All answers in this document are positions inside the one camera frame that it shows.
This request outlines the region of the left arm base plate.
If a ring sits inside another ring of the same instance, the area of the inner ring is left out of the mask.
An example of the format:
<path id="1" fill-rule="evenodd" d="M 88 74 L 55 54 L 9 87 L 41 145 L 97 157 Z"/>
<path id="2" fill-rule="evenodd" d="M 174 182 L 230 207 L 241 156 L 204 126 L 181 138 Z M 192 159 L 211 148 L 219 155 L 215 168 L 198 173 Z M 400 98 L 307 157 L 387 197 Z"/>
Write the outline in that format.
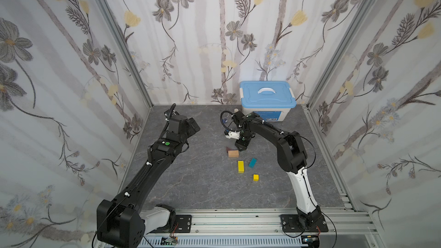
<path id="1" fill-rule="evenodd" d="M 192 215 L 176 215 L 175 217 L 169 218 L 169 221 L 165 226 L 159 227 L 152 231 L 154 234 L 159 233 L 190 233 L 192 226 Z"/>

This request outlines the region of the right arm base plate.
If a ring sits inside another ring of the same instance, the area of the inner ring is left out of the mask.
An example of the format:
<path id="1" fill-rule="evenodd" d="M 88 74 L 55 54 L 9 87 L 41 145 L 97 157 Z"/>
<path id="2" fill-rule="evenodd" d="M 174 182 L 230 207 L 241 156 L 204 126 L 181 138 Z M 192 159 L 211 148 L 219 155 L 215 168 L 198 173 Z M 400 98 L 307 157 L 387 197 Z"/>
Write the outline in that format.
<path id="1" fill-rule="evenodd" d="M 279 216 L 282 230 L 285 233 L 328 233 L 329 229 L 324 217 L 321 216 L 312 225 L 304 227 L 299 221 L 299 216 L 294 214 L 282 214 Z"/>

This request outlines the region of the aluminium frame rail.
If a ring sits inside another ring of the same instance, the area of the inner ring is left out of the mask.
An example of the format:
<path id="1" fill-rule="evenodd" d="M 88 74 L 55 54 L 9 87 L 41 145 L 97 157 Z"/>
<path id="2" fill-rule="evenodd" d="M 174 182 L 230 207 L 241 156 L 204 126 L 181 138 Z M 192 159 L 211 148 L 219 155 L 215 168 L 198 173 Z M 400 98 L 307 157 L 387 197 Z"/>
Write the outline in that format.
<path id="1" fill-rule="evenodd" d="M 323 235 L 377 235 L 369 214 L 342 207 L 322 208 L 329 229 Z M 281 235 L 280 215 L 295 209 L 214 209 L 176 210 L 177 215 L 192 215 L 190 233 L 174 235 Z"/>

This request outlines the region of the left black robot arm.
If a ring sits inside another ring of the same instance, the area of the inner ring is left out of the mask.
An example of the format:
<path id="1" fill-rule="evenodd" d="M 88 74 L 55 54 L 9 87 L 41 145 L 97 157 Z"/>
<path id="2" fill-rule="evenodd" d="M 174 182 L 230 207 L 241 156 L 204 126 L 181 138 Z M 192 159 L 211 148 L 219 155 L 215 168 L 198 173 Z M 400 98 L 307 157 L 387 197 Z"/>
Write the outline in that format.
<path id="1" fill-rule="evenodd" d="M 146 234 L 169 232 L 176 222 L 175 209 L 158 204 L 145 214 L 142 207 L 151 190 L 177 156 L 185 152 L 188 139 L 200 130 L 193 118 L 175 111 L 173 104 L 165 112 L 166 124 L 148 149 L 148 158 L 132 181 L 112 200 L 103 200 L 96 210 L 93 241 L 116 248 L 136 248 Z"/>

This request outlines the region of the tan wooden rectangular block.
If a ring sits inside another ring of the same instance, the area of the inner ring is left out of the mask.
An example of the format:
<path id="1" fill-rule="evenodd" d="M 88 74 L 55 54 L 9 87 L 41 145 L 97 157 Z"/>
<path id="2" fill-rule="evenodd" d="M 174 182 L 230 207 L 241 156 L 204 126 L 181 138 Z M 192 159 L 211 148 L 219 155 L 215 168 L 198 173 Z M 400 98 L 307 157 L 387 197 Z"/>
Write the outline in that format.
<path id="1" fill-rule="evenodd" d="M 240 153 L 238 150 L 230 150 L 228 151 L 228 157 L 229 158 L 237 158 L 240 156 Z"/>

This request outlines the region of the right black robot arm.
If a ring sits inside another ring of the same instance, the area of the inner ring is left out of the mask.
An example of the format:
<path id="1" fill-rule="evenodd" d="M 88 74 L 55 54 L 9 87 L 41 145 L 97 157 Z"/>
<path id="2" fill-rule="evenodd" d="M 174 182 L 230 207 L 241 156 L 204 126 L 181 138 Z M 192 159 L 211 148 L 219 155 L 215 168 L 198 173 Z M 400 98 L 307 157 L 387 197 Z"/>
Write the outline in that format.
<path id="1" fill-rule="evenodd" d="M 324 215 L 314 198 L 307 171 L 307 152 L 303 141 L 306 140 L 297 132 L 286 132 L 266 122 L 258 114 L 252 112 L 244 114 L 241 111 L 232 113 L 225 110 L 220 114 L 229 114 L 232 123 L 237 127 L 231 129 L 222 122 L 225 128 L 225 136 L 235 139 L 235 147 L 242 152 L 247 150 L 255 135 L 269 141 L 277 151 L 277 162 L 280 168 L 287 172 L 292 188 L 296 196 L 296 211 L 298 224 L 306 232 L 319 229 L 319 225 L 325 220 Z"/>

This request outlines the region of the blue lid storage box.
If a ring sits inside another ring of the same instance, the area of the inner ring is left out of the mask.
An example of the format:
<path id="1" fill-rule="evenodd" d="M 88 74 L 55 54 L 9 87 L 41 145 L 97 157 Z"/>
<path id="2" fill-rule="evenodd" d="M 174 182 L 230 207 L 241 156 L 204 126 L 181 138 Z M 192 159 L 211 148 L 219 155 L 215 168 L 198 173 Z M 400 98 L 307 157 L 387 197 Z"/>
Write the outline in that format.
<path id="1" fill-rule="evenodd" d="M 243 81 L 240 97 L 245 115 L 256 113 L 269 122 L 282 122 L 297 105 L 290 85 L 284 81 Z"/>

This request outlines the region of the teal rectangular block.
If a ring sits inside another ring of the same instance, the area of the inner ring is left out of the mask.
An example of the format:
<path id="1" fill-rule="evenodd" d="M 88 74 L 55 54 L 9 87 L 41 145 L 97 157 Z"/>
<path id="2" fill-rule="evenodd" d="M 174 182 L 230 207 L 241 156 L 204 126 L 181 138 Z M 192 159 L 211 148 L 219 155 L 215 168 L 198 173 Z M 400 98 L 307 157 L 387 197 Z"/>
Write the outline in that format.
<path id="1" fill-rule="evenodd" d="M 250 163 L 249 163 L 249 168 L 254 168 L 256 165 L 257 159 L 256 158 L 252 158 Z"/>

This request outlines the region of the yellow rectangular block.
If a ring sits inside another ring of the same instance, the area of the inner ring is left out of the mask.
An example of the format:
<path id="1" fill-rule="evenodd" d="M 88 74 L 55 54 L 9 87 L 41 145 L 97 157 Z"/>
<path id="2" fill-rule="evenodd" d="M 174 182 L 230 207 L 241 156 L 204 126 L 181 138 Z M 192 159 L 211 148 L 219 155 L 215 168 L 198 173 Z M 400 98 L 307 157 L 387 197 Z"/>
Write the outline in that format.
<path id="1" fill-rule="evenodd" d="M 244 173 L 245 172 L 245 166 L 243 161 L 238 161 L 238 173 Z"/>

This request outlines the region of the small circuit board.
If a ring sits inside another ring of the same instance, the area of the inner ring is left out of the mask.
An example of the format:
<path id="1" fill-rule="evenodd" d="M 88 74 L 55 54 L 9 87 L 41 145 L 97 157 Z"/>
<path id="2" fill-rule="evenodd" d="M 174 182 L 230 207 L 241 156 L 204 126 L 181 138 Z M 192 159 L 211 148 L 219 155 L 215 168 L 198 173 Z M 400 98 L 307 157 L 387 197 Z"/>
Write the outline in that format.
<path id="1" fill-rule="evenodd" d="M 177 237 L 162 237 L 160 242 L 162 246 L 176 246 L 178 243 Z"/>

